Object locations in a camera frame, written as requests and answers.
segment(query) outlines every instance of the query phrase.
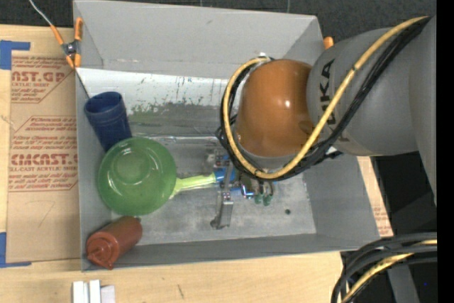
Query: blue plastic cup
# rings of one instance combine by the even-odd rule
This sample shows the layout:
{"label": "blue plastic cup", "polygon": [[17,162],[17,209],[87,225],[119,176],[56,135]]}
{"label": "blue plastic cup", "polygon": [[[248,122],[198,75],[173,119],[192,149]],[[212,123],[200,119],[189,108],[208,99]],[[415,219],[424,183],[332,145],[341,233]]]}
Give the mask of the blue plastic cup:
{"label": "blue plastic cup", "polygon": [[105,151],[132,136],[125,103],[118,92],[103,92],[92,97],[84,110]]}

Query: cardboard box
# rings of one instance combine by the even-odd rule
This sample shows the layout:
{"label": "cardboard box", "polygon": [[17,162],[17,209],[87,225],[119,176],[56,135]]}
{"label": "cardboard box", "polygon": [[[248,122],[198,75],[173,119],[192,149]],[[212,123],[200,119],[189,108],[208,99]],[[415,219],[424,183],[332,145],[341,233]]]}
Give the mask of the cardboard box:
{"label": "cardboard box", "polygon": [[[61,32],[65,40],[74,37],[72,29]],[[0,40],[19,45],[13,47],[11,71],[4,78],[9,89],[2,93],[11,106],[1,132],[2,146],[9,146],[1,161],[7,170],[1,181],[8,191],[6,262],[76,258],[74,71],[48,27],[0,26]]]}
{"label": "cardboard box", "polygon": [[[96,190],[104,156],[84,115],[87,99],[122,93],[135,136],[170,149],[181,175],[203,172],[216,144],[218,107],[226,80],[250,58],[313,64],[323,52],[315,16],[190,6],[74,0],[84,20],[77,70],[77,135],[82,269],[89,235],[115,219]],[[379,238],[364,165],[345,155],[276,184],[269,207],[234,198],[231,226],[214,230],[216,188],[177,195],[143,216],[144,237],[117,267],[190,263],[350,250]]]}

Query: gray bin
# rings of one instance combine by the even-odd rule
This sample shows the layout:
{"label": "gray bin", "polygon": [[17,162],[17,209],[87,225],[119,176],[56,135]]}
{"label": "gray bin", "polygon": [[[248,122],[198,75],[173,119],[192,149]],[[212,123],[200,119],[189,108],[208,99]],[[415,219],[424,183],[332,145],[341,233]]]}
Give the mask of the gray bin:
{"label": "gray bin", "polygon": [[[207,148],[227,79],[265,53],[313,65],[323,52],[315,16],[74,0],[84,20],[77,70],[77,137],[82,269],[89,235],[117,218],[101,201],[104,151],[84,115],[86,100],[122,93],[135,136],[174,155],[182,177],[206,172]],[[217,186],[178,194],[142,217],[143,238],[117,268],[356,249],[379,238],[357,159],[345,155],[276,184],[270,206],[234,194],[231,226],[214,230]]]}

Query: yellow cable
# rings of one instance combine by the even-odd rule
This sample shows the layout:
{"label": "yellow cable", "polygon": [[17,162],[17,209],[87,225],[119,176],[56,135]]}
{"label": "yellow cable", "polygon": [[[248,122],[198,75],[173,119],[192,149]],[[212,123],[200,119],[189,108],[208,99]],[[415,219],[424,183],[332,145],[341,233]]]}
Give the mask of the yellow cable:
{"label": "yellow cable", "polygon": [[[437,245],[437,240],[426,240],[420,243],[414,244],[413,246],[420,246],[420,245]],[[393,266],[394,264],[398,263],[399,261],[406,259],[410,256],[414,255],[414,253],[407,253],[407,254],[399,254],[390,256],[389,258],[385,258],[379,261],[376,265],[371,267],[367,272],[365,272],[361,278],[352,286],[352,289],[348,291],[347,295],[344,297],[341,303],[348,303],[348,300],[370,279],[372,279],[376,274],[382,272],[383,270]]]}
{"label": "yellow cable", "polygon": [[314,144],[315,140],[318,138],[320,135],[321,130],[325,126],[327,120],[329,119],[331,113],[333,112],[334,108],[336,107],[337,103],[341,99],[345,89],[347,86],[350,84],[351,80],[354,78],[355,73],[370,59],[370,57],[376,52],[385,42],[387,42],[391,37],[399,33],[400,31],[404,30],[405,28],[408,28],[411,24],[416,23],[420,21],[421,19],[427,18],[425,16],[418,17],[418,18],[413,18],[408,21],[405,21],[398,26],[393,27],[389,31],[387,31],[384,35],[382,35],[380,38],[378,38],[370,47],[367,49],[362,56],[356,61],[356,63],[353,65],[353,68],[349,71],[347,76],[344,78],[342,83],[339,85],[336,93],[333,96],[333,99],[329,103],[328,107],[326,108],[324,114],[320,118],[319,122],[317,123],[316,127],[314,128],[312,134],[308,138],[307,142],[303,145],[301,150],[298,152],[298,154],[288,163],[286,164],[282,169],[276,171],[276,172],[262,172],[258,170],[254,165],[250,164],[244,157],[243,154],[240,152],[238,149],[238,146],[236,145],[235,139],[233,138],[232,130],[230,127],[229,123],[229,115],[228,115],[228,98],[231,93],[231,89],[233,86],[233,83],[235,80],[238,78],[238,75],[247,67],[250,65],[253,65],[255,63],[263,62],[263,59],[260,58],[255,58],[253,60],[248,61],[241,67],[239,67],[235,73],[233,74],[232,78],[230,78],[227,87],[226,87],[226,93],[224,94],[224,98],[222,101],[222,115],[223,115],[223,122],[226,127],[226,137],[229,145],[231,146],[233,153],[237,157],[237,159],[240,161],[241,165],[247,169],[249,172],[254,174],[256,177],[263,178],[266,180],[273,180],[277,179],[283,175],[285,175],[287,172],[289,172],[291,169],[293,169],[307,154],[308,150],[311,148],[311,146]]}

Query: red object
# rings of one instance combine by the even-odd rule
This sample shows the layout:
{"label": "red object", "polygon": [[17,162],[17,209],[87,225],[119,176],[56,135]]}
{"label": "red object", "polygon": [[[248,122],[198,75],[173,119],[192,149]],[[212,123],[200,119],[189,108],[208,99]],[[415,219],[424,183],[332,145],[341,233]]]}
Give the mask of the red object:
{"label": "red object", "polygon": [[123,216],[87,240],[87,258],[92,263],[113,269],[120,256],[129,251],[142,237],[142,225],[136,217]]}

